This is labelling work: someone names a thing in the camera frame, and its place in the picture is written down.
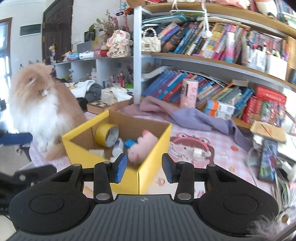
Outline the pink checkered table mat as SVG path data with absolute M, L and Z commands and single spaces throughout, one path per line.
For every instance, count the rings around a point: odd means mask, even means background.
M 247 152 L 234 142 L 233 136 L 227 136 L 217 130 L 210 132 L 192 130 L 181 127 L 162 118 L 160 114 L 139 111 L 139 105 L 130 105 L 120 111 L 121 114 L 135 118 L 162 121 L 171 124 L 170 145 L 167 153 L 174 161 L 185 161 L 197 168 L 205 168 L 208 164 L 216 164 L 238 177 L 250 182 L 251 175 L 245 166 Z M 205 152 L 204 159 L 195 159 L 193 149 L 200 148 Z M 52 161 L 57 170 L 63 170 L 71 165 L 68 156 Z M 159 170 L 147 194 L 174 194 L 175 184 L 169 184 L 165 180 L 163 171 Z

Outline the purple cloth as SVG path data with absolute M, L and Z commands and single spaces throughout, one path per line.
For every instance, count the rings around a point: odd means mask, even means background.
M 179 108 L 152 96 L 147 96 L 140 103 L 139 111 L 160 114 L 162 118 L 184 128 L 205 132 L 217 130 L 227 136 L 233 136 L 234 142 L 245 151 L 249 151 L 252 147 L 252 142 L 241 133 L 233 120 L 215 118 L 196 108 Z

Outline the pink plush toy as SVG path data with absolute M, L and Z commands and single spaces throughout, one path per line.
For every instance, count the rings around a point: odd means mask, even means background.
M 142 136 L 137 139 L 137 143 L 127 150 L 128 160 L 135 165 L 141 164 L 158 140 L 150 131 L 144 130 Z

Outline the yellow cardboard box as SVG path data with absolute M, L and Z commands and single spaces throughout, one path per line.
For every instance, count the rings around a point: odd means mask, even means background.
M 93 168 L 103 161 L 127 156 L 127 167 L 117 194 L 146 194 L 161 168 L 162 154 L 170 145 L 171 124 L 127 116 L 107 110 L 63 135 L 71 164 Z

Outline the black smartphone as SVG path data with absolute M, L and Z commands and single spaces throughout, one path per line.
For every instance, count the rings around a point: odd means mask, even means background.
M 272 140 L 264 139 L 262 142 L 262 155 L 258 179 L 265 182 L 275 180 L 275 169 L 278 155 L 278 143 Z

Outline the blue white spray bottle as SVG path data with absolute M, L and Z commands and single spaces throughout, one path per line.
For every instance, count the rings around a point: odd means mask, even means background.
M 119 155 L 123 153 L 124 143 L 121 138 L 118 138 L 113 146 L 112 156 L 117 158 Z

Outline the fluffy orange white cat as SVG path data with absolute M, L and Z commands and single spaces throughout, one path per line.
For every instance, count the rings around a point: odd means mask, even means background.
M 9 104 L 14 128 L 29 132 L 46 160 L 66 155 L 62 136 L 86 122 L 77 99 L 53 76 L 52 65 L 29 64 L 11 81 Z

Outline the red book box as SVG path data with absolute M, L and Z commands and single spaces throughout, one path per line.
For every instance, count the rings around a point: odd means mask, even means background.
M 281 127 L 285 121 L 287 97 L 270 88 L 257 85 L 255 94 L 248 100 L 241 120 L 253 124 L 255 121 Z

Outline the pink cylindrical holder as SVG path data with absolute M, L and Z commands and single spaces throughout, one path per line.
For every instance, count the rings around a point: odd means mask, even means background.
M 198 94 L 198 82 L 185 78 L 182 81 L 180 108 L 195 108 Z

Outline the orange white carton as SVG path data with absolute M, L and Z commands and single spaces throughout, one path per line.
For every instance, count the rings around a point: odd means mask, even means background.
M 209 99 L 207 101 L 204 113 L 215 118 L 229 120 L 232 119 L 234 111 L 235 106 Z

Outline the white quilted handbag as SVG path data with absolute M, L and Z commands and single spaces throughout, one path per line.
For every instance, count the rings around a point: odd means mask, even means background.
M 161 39 L 154 28 L 147 28 L 142 34 L 142 52 L 160 52 Z

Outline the wooden tray box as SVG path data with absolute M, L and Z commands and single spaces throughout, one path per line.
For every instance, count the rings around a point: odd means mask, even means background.
M 98 101 L 95 101 L 92 103 L 88 103 L 87 104 L 87 111 L 89 113 L 99 115 L 106 110 L 118 111 L 118 110 L 125 108 L 126 106 L 132 104 L 132 103 L 133 103 L 133 98 L 130 100 L 122 101 L 122 102 L 117 102 L 112 105 L 105 104 L 101 100 L 98 100 Z

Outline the white bookshelf frame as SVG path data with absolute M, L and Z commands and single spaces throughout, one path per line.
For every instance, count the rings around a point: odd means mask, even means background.
M 211 17 L 219 17 L 227 21 L 234 20 L 249 27 L 259 29 L 262 32 L 282 36 L 287 40 L 288 44 L 295 38 L 295 29 L 263 14 L 220 4 L 206 3 L 205 6 Z M 170 9 L 170 3 L 161 3 L 148 4 L 145 7 L 137 6 L 133 10 L 133 29 L 135 37 L 132 56 L 124 58 L 99 57 L 58 63 L 56 64 L 57 76 L 59 78 L 64 77 L 66 75 L 66 68 L 68 67 L 72 73 L 72 80 L 74 82 L 78 82 L 93 73 L 95 81 L 100 83 L 109 80 L 109 78 L 115 74 L 117 71 L 117 63 L 131 61 L 134 75 L 134 87 L 132 91 L 135 95 L 135 102 L 139 102 L 142 91 L 148 84 L 148 78 L 145 77 L 144 72 L 151 71 L 162 65 L 171 65 L 180 70 L 196 70 L 197 72 L 202 72 L 225 80 L 249 80 L 250 82 L 261 84 L 275 90 L 285 88 L 295 91 L 295 85 L 289 83 L 285 78 L 281 79 L 246 66 L 200 56 L 141 52 L 140 42 L 142 38 L 140 34 L 142 32 L 142 18 L 144 16 L 168 16 Z

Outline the blue plastic bag roll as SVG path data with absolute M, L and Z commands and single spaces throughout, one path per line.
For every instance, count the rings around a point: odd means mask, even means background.
M 131 147 L 132 147 L 133 145 L 135 145 L 135 144 L 137 144 L 137 142 L 135 142 L 135 141 L 133 141 L 133 140 L 131 140 L 131 139 L 126 140 L 126 141 L 124 142 L 124 146 L 125 146 L 127 149 L 131 148 Z

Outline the white charger plug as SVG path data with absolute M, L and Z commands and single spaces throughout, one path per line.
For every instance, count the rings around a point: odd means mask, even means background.
M 200 149 L 200 148 L 194 148 L 193 149 L 193 157 L 195 159 L 204 159 L 205 158 L 204 150 Z

